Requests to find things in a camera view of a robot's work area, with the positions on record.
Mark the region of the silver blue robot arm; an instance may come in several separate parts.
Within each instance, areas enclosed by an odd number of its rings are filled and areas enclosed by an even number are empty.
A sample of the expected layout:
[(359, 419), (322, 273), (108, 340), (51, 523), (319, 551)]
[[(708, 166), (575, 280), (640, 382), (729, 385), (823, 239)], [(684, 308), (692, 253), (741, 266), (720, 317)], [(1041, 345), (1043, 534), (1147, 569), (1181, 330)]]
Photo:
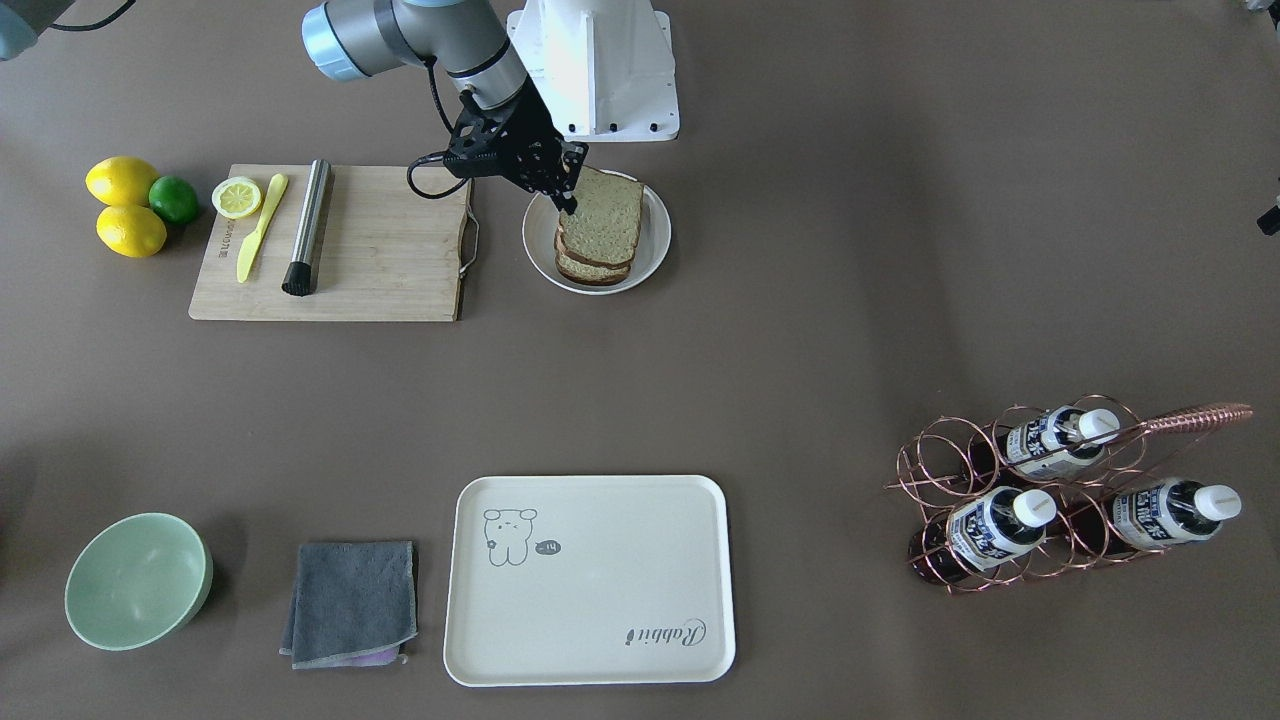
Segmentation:
[(556, 128), (490, 3), (325, 1), (305, 14), (301, 37), (316, 68), (340, 82), (443, 68), (462, 111), (431, 161), (462, 181), (504, 177), (575, 214), (588, 146)]

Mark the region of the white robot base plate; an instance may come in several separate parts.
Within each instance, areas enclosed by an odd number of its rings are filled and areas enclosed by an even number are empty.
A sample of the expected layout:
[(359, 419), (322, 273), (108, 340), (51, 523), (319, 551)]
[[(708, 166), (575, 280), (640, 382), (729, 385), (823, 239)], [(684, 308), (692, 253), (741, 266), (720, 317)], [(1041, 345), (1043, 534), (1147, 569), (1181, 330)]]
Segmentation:
[(556, 128), (577, 142), (678, 137), (671, 18), (649, 1), (529, 1), (508, 36)]

